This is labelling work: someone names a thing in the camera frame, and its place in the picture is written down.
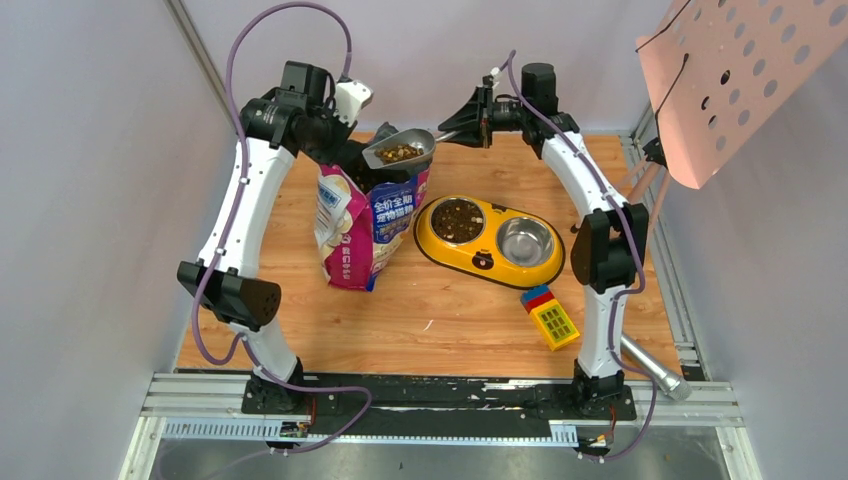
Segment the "metal food scoop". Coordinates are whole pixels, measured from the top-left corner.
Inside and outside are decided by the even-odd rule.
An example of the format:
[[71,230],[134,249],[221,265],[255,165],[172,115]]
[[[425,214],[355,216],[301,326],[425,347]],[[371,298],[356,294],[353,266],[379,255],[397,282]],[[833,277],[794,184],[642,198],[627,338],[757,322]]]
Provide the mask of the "metal food scoop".
[[404,170],[432,160],[436,145],[454,137],[456,132],[437,133],[410,128],[368,146],[362,151],[366,165],[372,170]]

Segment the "cat food bag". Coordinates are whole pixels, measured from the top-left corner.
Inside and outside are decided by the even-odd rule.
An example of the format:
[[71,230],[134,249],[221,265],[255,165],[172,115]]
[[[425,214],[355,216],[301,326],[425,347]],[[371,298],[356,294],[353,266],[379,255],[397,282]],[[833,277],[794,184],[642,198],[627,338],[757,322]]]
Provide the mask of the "cat food bag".
[[337,164],[319,167],[314,236],[333,287],[372,291],[425,203],[428,163],[412,172],[372,170],[362,157],[397,132],[385,122],[366,142],[348,140]]

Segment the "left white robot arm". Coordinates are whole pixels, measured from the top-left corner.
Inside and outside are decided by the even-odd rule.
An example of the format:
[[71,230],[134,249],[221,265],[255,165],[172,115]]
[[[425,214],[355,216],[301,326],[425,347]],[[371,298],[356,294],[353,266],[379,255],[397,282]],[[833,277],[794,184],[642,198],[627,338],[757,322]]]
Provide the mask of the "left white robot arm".
[[193,310],[208,310],[230,328],[255,375],[271,382],[268,400],[283,413],[298,411],[307,389],[277,319],[281,287],[258,276],[262,241],[298,154],[330,163],[372,98],[360,80],[333,80],[323,68],[287,62],[279,86],[237,109],[238,143],[218,218],[197,258],[178,267]]

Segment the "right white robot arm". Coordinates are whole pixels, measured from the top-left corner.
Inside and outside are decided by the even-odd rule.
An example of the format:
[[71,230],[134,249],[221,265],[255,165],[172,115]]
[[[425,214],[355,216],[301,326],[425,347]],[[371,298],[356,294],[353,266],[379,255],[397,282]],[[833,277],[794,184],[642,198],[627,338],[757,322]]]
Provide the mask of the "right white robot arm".
[[603,174],[573,117],[560,110],[552,65],[529,63],[494,90],[508,64],[485,75],[467,103],[439,125],[449,143],[487,148],[496,132],[519,132],[556,175],[580,218],[571,248],[573,274],[584,288],[584,329],[575,361],[571,403],[596,417],[624,388],[621,333],[626,301],[644,288],[649,213],[628,201]]

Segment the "yellow double pet bowl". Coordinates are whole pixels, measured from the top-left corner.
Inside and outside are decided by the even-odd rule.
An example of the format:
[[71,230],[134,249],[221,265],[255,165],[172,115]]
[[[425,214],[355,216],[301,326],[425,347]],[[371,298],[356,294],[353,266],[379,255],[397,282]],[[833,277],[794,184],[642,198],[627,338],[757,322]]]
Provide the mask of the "yellow double pet bowl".
[[559,277],[566,264],[566,249],[549,222],[504,205],[461,197],[481,206],[486,220],[482,234],[465,245],[451,246],[433,240],[419,243],[414,226],[415,243],[428,260],[517,290],[549,284]]

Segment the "colourful toy brick block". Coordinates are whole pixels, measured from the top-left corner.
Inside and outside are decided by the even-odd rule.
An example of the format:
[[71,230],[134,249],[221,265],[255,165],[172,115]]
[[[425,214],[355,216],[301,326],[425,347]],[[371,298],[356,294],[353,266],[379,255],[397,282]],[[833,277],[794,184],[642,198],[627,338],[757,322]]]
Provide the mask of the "colourful toy brick block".
[[580,332],[547,285],[523,292],[520,301],[551,351],[574,342]]

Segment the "pink perforated music stand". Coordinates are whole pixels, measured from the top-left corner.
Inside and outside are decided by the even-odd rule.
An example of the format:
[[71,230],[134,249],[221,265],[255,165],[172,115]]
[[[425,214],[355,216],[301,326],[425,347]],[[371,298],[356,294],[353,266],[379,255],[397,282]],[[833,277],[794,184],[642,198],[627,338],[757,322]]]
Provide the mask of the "pink perforated music stand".
[[668,172],[636,192],[696,236],[843,229],[847,5],[843,1],[568,1],[589,60],[627,56],[657,109]]

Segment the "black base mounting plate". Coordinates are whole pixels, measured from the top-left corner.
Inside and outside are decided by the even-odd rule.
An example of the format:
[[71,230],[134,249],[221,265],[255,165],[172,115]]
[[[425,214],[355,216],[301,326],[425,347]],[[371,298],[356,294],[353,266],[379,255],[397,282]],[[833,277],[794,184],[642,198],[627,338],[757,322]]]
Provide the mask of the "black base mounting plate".
[[303,415],[311,432],[330,434],[360,411],[365,395],[348,389],[362,387],[372,402],[349,434],[438,438],[542,438],[550,435],[552,420],[609,424],[637,416],[629,388],[617,397],[583,401],[569,380],[312,372],[301,383],[308,392],[290,392],[251,376],[240,410]]

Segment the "silver microphone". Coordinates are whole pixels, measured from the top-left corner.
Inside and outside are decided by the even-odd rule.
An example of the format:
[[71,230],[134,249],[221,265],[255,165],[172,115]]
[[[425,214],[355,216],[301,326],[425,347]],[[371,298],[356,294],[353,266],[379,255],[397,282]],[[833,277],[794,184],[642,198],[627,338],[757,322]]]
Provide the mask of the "silver microphone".
[[656,381],[660,390],[670,399],[682,402],[691,396],[692,388],[681,374],[673,372],[626,333],[621,334],[621,349],[652,380]]

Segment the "aluminium frame rail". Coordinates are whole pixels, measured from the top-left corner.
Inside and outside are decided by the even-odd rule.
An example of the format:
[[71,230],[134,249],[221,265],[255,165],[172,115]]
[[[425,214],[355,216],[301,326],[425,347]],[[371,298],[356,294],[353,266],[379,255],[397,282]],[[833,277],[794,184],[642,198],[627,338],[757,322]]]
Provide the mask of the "aluminium frame rail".
[[152,467],[162,439],[240,440],[306,446],[324,439],[366,445],[617,448],[630,433],[707,430],[733,479],[761,472],[732,387],[693,382],[684,398],[628,382],[615,398],[578,402],[566,379],[462,378],[318,373],[295,407],[241,371],[153,377],[124,466],[128,478]]

